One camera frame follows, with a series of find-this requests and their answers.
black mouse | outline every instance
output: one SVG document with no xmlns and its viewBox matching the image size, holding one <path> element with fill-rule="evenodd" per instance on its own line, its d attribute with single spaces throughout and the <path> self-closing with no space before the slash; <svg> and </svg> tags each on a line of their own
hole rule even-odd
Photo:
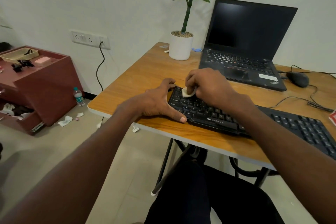
<svg viewBox="0 0 336 224">
<path fill-rule="evenodd" d="M 303 73 L 298 72 L 287 72 L 286 76 L 296 86 L 305 88 L 309 85 L 309 77 Z"/>
</svg>

zebronics keyboard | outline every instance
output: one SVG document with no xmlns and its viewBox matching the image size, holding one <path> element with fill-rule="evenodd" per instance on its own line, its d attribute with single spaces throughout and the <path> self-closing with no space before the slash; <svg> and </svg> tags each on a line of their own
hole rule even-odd
<svg viewBox="0 0 336 224">
<path fill-rule="evenodd" d="M 205 62 L 228 64 L 232 66 L 256 70 L 265 74 L 270 75 L 274 74 L 271 67 L 268 64 L 269 61 L 267 60 L 255 60 L 236 55 L 231 55 L 229 53 L 220 51 L 209 50 Z"/>
<path fill-rule="evenodd" d="M 174 109 L 182 112 L 190 124 L 207 129 L 250 137 L 245 128 L 230 115 L 208 106 L 196 97 L 182 97 L 182 88 L 175 87 L 169 99 Z M 257 106 L 272 120 L 336 160 L 336 142 L 320 120 Z"/>
</svg>

plant stem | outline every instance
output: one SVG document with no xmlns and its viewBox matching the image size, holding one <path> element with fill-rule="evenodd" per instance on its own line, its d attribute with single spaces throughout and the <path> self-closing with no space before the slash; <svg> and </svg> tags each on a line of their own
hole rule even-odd
<svg viewBox="0 0 336 224">
<path fill-rule="evenodd" d="M 189 19 L 189 14 L 190 14 L 190 9 L 191 9 L 191 6 L 193 5 L 193 0 L 189 0 L 189 2 L 187 3 L 187 5 L 188 5 L 187 12 L 185 14 L 185 18 L 184 18 L 184 22 L 183 22 L 183 27 L 182 27 L 182 30 L 181 30 L 182 34 L 186 33 L 188 19 Z"/>
</svg>

wicker basket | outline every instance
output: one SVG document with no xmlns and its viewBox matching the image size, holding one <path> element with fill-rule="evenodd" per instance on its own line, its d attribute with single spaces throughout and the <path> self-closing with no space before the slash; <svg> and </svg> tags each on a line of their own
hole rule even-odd
<svg viewBox="0 0 336 224">
<path fill-rule="evenodd" d="M 27 53 L 29 50 L 32 50 L 33 52 L 25 55 L 25 53 Z M 31 48 L 21 48 L 18 49 L 16 51 L 13 52 L 8 52 L 6 54 L 1 55 L 0 57 L 7 62 L 10 63 L 15 63 L 15 64 L 19 64 L 18 60 L 30 60 L 32 58 L 35 58 L 39 56 L 39 51 L 38 50 L 34 50 Z"/>
</svg>

water bottle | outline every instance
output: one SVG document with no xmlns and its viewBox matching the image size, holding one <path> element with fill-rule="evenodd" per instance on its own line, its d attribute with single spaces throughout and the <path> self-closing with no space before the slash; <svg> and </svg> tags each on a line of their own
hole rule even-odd
<svg viewBox="0 0 336 224">
<path fill-rule="evenodd" d="M 79 106 L 85 105 L 85 100 L 83 98 L 82 92 L 77 87 L 74 87 L 73 89 L 73 95 L 75 96 L 77 104 Z"/>
</svg>

